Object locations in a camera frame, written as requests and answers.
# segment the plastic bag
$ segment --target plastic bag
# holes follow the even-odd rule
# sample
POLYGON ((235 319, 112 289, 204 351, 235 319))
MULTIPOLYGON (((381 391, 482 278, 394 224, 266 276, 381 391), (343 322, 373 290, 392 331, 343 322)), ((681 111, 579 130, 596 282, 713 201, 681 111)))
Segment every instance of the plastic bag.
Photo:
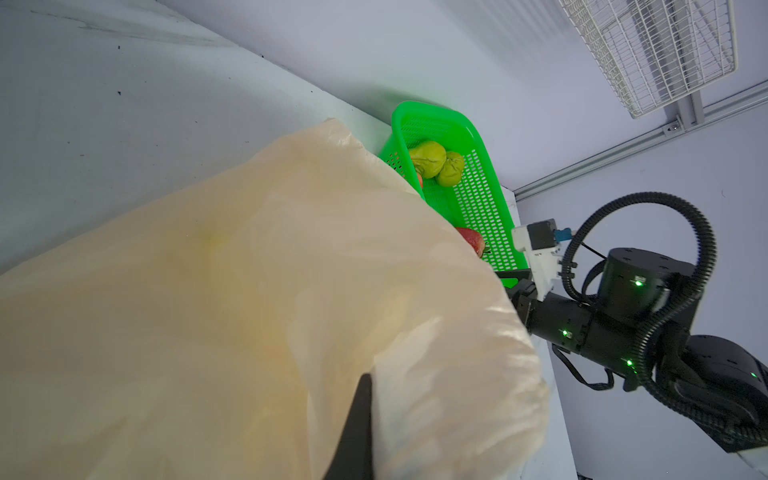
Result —
POLYGON ((338 121, 0 276, 3 478, 495 478, 548 391, 490 267, 338 121))

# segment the wire mesh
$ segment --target wire mesh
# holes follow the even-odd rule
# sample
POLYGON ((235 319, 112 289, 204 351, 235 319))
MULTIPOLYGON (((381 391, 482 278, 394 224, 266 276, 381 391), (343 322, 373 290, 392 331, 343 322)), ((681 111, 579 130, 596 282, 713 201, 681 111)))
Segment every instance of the wire mesh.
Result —
POLYGON ((637 118, 736 70, 731 0, 560 0, 637 118))

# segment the green plastic basket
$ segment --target green plastic basket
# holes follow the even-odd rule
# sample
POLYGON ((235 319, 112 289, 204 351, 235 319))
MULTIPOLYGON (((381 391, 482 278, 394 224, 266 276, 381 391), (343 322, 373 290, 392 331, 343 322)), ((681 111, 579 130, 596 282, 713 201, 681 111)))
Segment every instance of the green plastic basket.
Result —
MULTIPOLYGON (((477 230, 491 250, 482 259, 497 272, 528 268, 512 244, 512 217, 496 172, 475 126, 457 111, 417 101, 404 101, 392 113, 392 135, 379 157, 419 192, 430 207, 454 227, 477 230), (419 186, 408 149, 433 140, 464 157, 462 181, 440 187, 434 178, 419 186)), ((517 283, 504 279, 506 286, 517 283)))

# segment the red fruit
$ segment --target red fruit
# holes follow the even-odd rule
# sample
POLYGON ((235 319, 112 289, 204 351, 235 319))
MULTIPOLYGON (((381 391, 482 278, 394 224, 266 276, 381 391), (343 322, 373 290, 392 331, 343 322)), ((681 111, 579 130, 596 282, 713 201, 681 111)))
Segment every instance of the red fruit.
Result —
POLYGON ((472 245, 478 257, 482 257, 482 254, 487 251, 485 249, 485 239, 483 239, 482 235, 471 228, 456 227, 456 230, 464 237, 464 240, 467 240, 467 243, 472 245))

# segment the table surface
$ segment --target table surface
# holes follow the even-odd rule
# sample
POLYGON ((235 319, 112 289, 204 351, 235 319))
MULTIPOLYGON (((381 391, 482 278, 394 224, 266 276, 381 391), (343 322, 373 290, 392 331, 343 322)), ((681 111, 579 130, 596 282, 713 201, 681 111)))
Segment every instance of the table surface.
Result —
MULTIPOLYGON (((0 99, 0 273, 326 118, 373 152, 390 133, 152 0, 6 0, 0 45, 0 91, 12 92, 0 99)), ((572 480, 537 348, 553 389, 548 440, 510 478, 572 480)))

